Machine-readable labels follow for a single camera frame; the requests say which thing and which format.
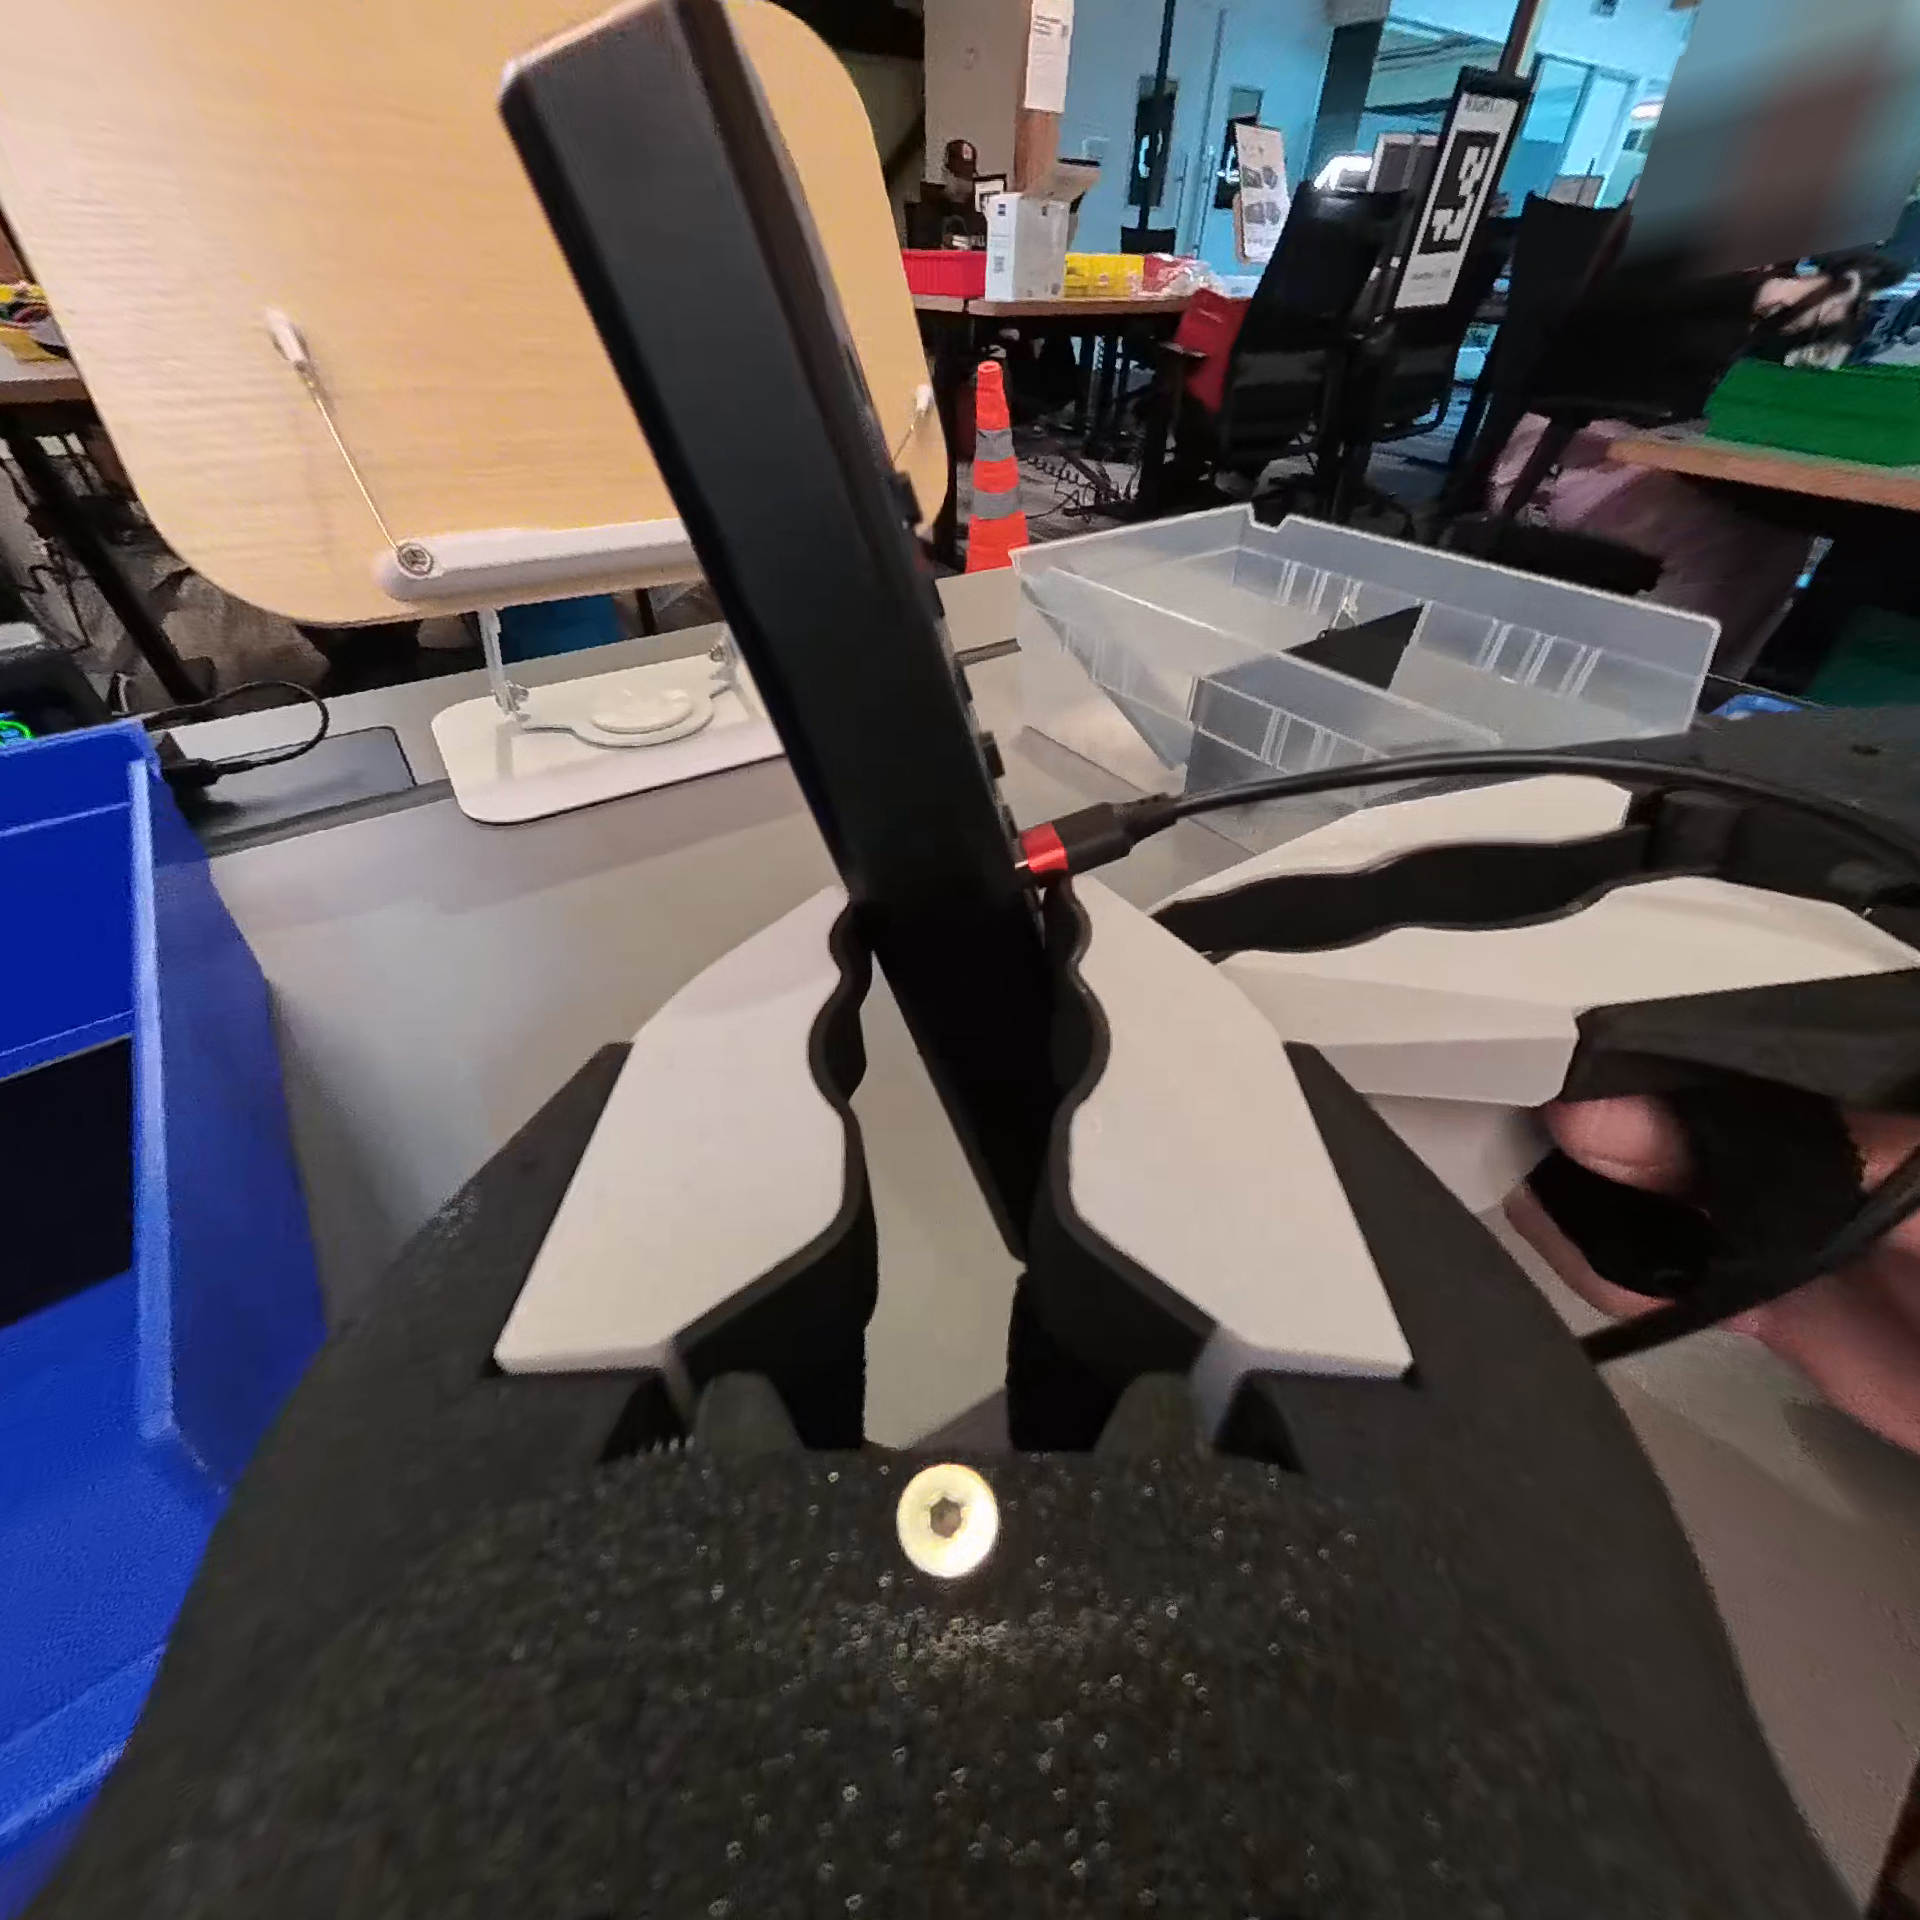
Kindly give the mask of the clear plastic bin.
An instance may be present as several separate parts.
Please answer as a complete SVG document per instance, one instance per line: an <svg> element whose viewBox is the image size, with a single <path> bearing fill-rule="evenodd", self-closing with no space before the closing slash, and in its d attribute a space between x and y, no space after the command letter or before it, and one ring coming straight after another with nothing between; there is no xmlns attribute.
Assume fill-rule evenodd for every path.
<svg viewBox="0 0 1920 1920"><path fill-rule="evenodd" d="M1244 505L1015 555L1023 716L1136 791L1684 737L1721 628L1448 544ZM1290 651L1425 608L1393 694Z"/></svg>

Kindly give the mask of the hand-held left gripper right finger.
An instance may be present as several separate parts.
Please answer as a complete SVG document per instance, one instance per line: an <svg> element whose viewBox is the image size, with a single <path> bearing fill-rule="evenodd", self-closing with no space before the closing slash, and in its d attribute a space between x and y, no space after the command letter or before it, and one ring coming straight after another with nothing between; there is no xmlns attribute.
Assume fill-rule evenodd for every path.
<svg viewBox="0 0 1920 1920"><path fill-rule="evenodd" d="M1408 1337L1302 1071L1260 1005L1120 901L1047 892L1059 1112L1035 1318L1099 1393L1191 1382L1230 1429L1249 1382L1408 1382Z"/></svg>

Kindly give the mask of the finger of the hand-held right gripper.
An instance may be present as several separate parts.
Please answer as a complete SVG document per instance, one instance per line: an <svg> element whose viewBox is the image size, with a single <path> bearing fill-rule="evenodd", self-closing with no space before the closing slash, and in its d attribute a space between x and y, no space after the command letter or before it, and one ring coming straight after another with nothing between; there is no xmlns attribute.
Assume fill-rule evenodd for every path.
<svg viewBox="0 0 1920 1920"><path fill-rule="evenodd" d="M1709 873L1632 880L1520 932L1386 932L1364 946L1220 958L1470 1213L1495 1213L1549 1155L1532 1112L1560 1091L1588 1011L1905 966L1911 946L1849 907Z"/></svg>
<svg viewBox="0 0 1920 1920"><path fill-rule="evenodd" d="M1364 966L1379 944L1558 932L1627 889L1667 867L1625 782L1510 776L1346 811L1146 919L1205 958Z"/></svg>

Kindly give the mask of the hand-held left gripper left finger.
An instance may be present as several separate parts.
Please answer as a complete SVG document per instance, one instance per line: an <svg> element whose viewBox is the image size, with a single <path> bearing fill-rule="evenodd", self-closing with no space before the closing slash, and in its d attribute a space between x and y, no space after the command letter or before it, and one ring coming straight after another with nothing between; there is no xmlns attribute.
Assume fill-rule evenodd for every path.
<svg viewBox="0 0 1920 1920"><path fill-rule="evenodd" d="M875 958L822 889L623 1045L491 1345L499 1372L809 1382L871 1348L875 1192L857 1131Z"/></svg>

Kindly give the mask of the grey portable power station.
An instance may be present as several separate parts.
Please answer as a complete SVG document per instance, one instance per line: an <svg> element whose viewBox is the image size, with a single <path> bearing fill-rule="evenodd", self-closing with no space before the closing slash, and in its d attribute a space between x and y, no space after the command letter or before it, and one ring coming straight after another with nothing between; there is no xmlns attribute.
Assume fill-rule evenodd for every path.
<svg viewBox="0 0 1920 1920"><path fill-rule="evenodd" d="M59 641L0 651L0 745L106 731L110 698L76 673Z"/></svg>

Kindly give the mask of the white cardboard box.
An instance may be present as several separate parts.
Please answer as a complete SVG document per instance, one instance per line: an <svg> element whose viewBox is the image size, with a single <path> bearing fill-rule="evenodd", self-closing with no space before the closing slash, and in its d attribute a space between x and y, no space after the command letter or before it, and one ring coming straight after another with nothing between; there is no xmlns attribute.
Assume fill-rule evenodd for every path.
<svg viewBox="0 0 1920 1920"><path fill-rule="evenodd" d="M1059 303L1070 256L1070 200L984 200L984 303Z"/></svg>

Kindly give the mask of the orange traffic cone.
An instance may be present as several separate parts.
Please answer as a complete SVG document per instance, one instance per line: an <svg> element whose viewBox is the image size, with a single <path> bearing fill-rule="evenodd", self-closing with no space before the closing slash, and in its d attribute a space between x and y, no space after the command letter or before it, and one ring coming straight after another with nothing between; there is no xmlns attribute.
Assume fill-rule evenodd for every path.
<svg viewBox="0 0 1920 1920"><path fill-rule="evenodd" d="M1002 391L1002 361L970 378L970 508L967 508L967 573L1010 573L1029 555L1023 453Z"/></svg>

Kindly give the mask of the person's right hand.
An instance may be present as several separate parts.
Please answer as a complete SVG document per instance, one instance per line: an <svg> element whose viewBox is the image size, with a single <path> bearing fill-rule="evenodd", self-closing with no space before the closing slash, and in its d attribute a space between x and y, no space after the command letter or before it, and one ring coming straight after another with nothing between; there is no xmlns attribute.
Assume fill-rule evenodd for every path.
<svg viewBox="0 0 1920 1920"><path fill-rule="evenodd" d="M1920 1448L1911 1119L1807 1091L1558 1098L1504 1221L1607 1318L1595 1362L1737 1331Z"/></svg>

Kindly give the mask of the wooden table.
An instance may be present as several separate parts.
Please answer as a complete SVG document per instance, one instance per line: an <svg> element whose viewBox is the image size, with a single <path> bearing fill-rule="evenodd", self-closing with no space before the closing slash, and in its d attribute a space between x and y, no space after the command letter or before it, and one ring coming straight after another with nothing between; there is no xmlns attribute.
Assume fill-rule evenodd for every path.
<svg viewBox="0 0 1920 1920"><path fill-rule="evenodd" d="M1774 446L1726 446L1703 421L1611 439L1611 460L1756 494L1836 500L1866 508L1920 508L1920 466L1844 460Z"/></svg>

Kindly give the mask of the wooden book stand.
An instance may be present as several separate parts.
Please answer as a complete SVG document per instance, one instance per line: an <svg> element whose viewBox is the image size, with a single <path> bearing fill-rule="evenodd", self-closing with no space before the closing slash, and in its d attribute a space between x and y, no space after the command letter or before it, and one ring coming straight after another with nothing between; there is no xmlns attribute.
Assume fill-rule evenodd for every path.
<svg viewBox="0 0 1920 1920"><path fill-rule="evenodd" d="M483 827L772 758L775 720L504 134L612 5L8 5L8 221L168 543L299 628L487 621L431 716ZM844 60L725 5L916 508L950 439Z"/></svg>

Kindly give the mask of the green plastic bin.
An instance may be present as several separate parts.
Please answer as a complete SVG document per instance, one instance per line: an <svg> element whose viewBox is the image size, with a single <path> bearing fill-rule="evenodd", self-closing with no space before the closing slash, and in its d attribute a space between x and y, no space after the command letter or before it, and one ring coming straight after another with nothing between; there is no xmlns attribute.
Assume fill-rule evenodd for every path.
<svg viewBox="0 0 1920 1920"><path fill-rule="evenodd" d="M1859 466L1920 460L1920 364L1774 364L1737 361L1709 396L1721 446L1762 446Z"/></svg>

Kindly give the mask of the blue plastic bin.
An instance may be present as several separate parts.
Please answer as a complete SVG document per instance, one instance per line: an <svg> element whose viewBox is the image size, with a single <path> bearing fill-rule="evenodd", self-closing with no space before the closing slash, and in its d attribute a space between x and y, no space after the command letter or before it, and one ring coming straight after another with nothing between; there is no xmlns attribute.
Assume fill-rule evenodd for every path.
<svg viewBox="0 0 1920 1920"><path fill-rule="evenodd" d="M136 1045L136 1271L0 1331L0 1914L75 1844L321 1348L274 995L136 720L0 756L0 1078Z"/></svg>

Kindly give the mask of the black docking station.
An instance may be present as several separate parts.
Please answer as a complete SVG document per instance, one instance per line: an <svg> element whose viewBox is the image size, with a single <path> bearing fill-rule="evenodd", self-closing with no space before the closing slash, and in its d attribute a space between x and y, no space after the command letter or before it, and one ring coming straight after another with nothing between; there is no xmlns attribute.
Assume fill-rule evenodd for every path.
<svg viewBox="0 0 1920 1920"><path fill-rule="evenodd" d="M525 56L499 117L1023 1256L1059 1098L1036 901L739 36L612 5Z"/></svg>

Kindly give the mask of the black office chair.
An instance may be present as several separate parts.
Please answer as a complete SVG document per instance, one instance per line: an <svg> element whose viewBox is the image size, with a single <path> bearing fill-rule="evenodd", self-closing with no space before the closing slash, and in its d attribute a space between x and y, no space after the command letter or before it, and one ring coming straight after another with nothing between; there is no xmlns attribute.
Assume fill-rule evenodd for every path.
<svg viewBox="0 0 1920 1920"><path fill-rule="evenodd" d="M1625 263L1632 205L1528 200L1486 398L1461 477L1448 544L1520 564L1528 505L1588 424L1689 424L1756 331L1769 269L1684 275Z"/></svg>
<svg viewBox="0 0 1920 1920"><path fill-rule="evenodd" d="M1482 315L1520 221L1482 221L1461 287L1433 311L1393 311L1404 275L1408 194L1302 190L1283 242L1220 361L1220 396L1205 398L1197 451L1214 474L1260 477L1283 453L1306 453L1294 486L1310 515L1379 505L1369 460L1455 406L1455 364Z"/></svg>

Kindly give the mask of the red cloth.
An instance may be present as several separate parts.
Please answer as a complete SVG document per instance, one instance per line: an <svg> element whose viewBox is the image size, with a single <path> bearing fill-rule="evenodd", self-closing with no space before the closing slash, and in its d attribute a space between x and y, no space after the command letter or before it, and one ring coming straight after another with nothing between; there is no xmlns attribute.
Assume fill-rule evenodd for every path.
<svg viewBox="0 0 1920 1920"><path fill-rule="evenodd" d="M1244 331L1249 297L1197 293L1171 331L1171 361L1183 370L1183 398L1220 413L1233 346Z"/></svg>

